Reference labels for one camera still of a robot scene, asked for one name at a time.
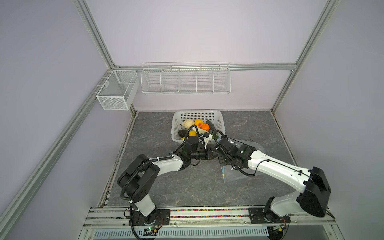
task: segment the aluminum rail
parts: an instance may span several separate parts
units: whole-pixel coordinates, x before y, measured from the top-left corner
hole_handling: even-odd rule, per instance
[[[115,67],[113,63],[112,57],[108,52],[107,46],[104,43],[103,38],[101,37],[100,31],[96,26],[96,23],[92,17],[91,11],[89,10],[88,5],[85,0],[73,0],[74,5],[76,6],[85,27],[87,28],[91,38],[93,39],[97,49],[102,56],[105,65],[108,69],[112,69]]]
[[[291,72],[289,75],[287,81],[285,82],[283,88],[281,89],[275,103],[272,107],[272,112],[276,112],[277,108],[279,107],[280,103],[283,101],[285,95],[287,94],[290,86],[292,85],[293,81],[297,77],[300,69],[303,67],[305,60],[308,58],[309,54],[311,53],[311,50],[313,49],[315,43],[319,39],[320,35],[322,34],[323,30],[325,29],[328,20],[331,18],[333,13],[335,12],[336,8],[338,7],[340,3],[340,0],[328,0],[326,3],[323,11],[321,12],[321,15],[316,22],[316,25],[311,33],[311,36],[309,37],[307,43],[304,46],[304,49],[302,50],[296,65],[297,68]]]
[[[219,67],[220,65],[151,65],[150,68],[212,68]],[[297,65],[295,63],[253,63],[253,64],[229,64],[231,71],[247,71],[247,70],[295,70]],[[143,66],[117,66],[115,70],[134,70],[142,72]]]

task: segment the white mesh box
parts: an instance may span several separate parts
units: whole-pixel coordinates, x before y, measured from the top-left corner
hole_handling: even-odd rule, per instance
[[[215,128],[219,131],[221,131],[223,134],[225,134],[225,127],[224,127],[224,120],[223,116],[221,115],[220,111],[216,110],[191,110],[191,111],[179,111],[175,112],[173,114],[172,119],[172,129],[171,129],[171,135],[172,140],[178,143],[182,143],[183,140],[180,140],[181,137],[179,137],[179,130],[185,129],[183,127],[183,122],[187,119],[201,119],[204,123],[206,123],[207,120],[211,121]],[[208,144],[214,144],[215,140],[211,139]]]
[[[229,64],[145,67],[141,88],[144,94],[228,94],[231,92]]]
[[[129,110],[139,85],[136,71],[113,70],[96,97],[105,110]]]

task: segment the metal vent grille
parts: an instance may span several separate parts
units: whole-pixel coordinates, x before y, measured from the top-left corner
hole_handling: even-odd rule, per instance
[[[143,229],[136,230],[141,238],[144,237]],[[224,238],[224,237],[262,237],[268,236],[267,227],[177,227],[162,228],[156,238]],[[95,233],[95,240],[102,239],[135,239],[131,229],[98,229]]]

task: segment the white wire shelf basket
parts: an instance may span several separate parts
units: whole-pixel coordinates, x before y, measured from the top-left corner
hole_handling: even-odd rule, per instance
[[[136,71],[113,70],[96,97],[105,110],[129,110],[139,85]]]
[[[231,92],[229,63],[164,67],[143,63],[141,88],[144,94],[228,94]]]

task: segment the clear plastic bag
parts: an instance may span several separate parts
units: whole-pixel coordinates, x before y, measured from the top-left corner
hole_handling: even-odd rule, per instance
[[[265,152],[263,146],[261,146],[260,144],[258,144],[256,142],[244,141],[244,140],[239,140],[239,139],[228,139],[228,141],[230,143],[236,145],[237,147],[240,147],[242,144],[247,144],[249,146],[256,148],[257,150]],[[231,165],[221,167],[221,170],[223,172],[224,182],[231,182],[231,181],[235,181],[238,179],[243,179],[243,178],[248,177],[248,176],[240,173],[239,171],[233,169],[233,167]],[[243,171],[247,172],[247,173],[251,173],[251,174],[253,174],[255,172],[254,170],[250,170],[250,169],[243,169]]]

